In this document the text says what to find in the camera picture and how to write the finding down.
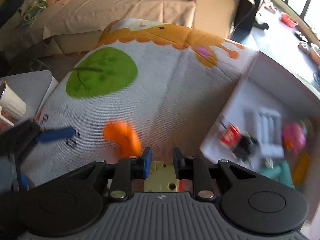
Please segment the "beige sofa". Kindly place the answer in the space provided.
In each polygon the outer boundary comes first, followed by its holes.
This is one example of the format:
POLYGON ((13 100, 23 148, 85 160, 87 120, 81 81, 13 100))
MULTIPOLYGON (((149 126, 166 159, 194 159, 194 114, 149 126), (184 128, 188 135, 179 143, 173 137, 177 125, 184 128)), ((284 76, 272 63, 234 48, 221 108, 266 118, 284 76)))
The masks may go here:
POLYGON ((123 18, 194 27, 228 37, 254 0, 24 0, 1 27, 1 55, 12 60, 88 50, 95 36, 123 18))

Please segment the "red bowl on sill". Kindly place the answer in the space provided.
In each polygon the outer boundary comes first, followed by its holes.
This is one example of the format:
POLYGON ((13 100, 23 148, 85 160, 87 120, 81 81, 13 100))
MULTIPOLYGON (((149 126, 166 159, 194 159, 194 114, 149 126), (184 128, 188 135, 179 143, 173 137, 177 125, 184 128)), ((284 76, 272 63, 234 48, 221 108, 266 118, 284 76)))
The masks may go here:
POLYGON ((285 12, 281 12, 281 21, 290 28, 295 28, 298 22, 285 12))

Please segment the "colourful printed play mat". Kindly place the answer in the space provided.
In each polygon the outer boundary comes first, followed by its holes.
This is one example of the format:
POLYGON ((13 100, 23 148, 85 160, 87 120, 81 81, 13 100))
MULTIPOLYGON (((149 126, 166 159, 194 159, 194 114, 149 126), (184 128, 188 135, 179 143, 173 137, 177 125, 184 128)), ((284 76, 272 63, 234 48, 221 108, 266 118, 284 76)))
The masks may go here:
POLYGON ((92 161, 116 163, 123 149, 103 137, 106 125, 135 130, 155 160, 200 146, 257 52, 180 25, 124 19, 111 23, 57 85, 37 122, 73 127, 74 137, 38 143, 22 165, 41 185, 92 161))

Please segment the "grey battery holder tray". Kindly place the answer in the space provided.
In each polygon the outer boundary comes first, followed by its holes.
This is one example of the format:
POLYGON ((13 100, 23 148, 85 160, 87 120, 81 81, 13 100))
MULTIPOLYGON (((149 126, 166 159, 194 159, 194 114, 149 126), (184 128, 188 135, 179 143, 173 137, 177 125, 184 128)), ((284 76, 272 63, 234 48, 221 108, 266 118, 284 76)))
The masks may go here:
POLYGON ((282 159, 281 114, 270 108, 249 110, 245 113, 247 132, 259 141, 255 155, 262 158, 282 159))

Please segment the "red black doll keychain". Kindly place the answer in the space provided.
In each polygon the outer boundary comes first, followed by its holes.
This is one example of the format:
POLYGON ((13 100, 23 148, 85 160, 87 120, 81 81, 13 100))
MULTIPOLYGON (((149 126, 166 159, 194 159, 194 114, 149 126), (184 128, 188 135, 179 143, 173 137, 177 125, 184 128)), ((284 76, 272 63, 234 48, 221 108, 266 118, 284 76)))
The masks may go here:
POLYGON ((248 133, 241 133, 233 124, 223 127, 225 130, 219 135, 221 145, 229 148, 236 160, 251 163, 251 157, 260 145, 259 141, 248 133))

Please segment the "pink round toy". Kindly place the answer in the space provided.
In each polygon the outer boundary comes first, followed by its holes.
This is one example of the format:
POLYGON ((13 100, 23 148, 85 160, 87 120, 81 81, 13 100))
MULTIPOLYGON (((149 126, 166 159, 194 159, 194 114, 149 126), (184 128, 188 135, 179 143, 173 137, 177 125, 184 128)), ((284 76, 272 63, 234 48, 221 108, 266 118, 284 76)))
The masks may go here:
POLYGON ((282 145, 286 152, 299 155, 306 146, 307 130, 304 122, 287 122, 281 129, 282 145))

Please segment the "white mug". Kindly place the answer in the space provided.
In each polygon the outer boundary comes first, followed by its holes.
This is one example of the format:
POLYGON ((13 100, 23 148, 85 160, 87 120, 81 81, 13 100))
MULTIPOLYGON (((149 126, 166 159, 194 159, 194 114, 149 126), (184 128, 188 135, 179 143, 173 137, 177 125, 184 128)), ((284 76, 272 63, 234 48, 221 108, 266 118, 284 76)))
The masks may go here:
POLYGON ((6 81, 1 83, 1 121, 9 127, 14 127, 15 124, 2 114, 3 110, 15 120, 20 120, 27 110, 25 102, 9 87, 6 81))

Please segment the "green toy figure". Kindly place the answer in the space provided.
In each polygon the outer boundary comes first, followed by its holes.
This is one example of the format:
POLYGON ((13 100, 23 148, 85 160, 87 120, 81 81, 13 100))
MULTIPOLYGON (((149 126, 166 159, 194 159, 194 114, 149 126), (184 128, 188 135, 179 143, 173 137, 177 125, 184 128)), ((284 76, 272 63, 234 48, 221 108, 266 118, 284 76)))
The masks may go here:
POLYGON ((289 163, 285 159, 277 162, 273 167, 264 167, 260 169, 258 173, 295 189, 289 163))

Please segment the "orange plastic half shell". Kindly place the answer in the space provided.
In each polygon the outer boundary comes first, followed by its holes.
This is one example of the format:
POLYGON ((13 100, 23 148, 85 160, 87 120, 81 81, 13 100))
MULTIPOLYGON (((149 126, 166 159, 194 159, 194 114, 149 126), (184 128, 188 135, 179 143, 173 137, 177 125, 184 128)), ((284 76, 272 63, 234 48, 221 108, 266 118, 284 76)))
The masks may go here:
POLYGON ((103 138, 119 146, 117 154, 119 158, 142 155, 140 138, 133 126, 127 122, 122 120, 107 122, 103 127, 103 138))

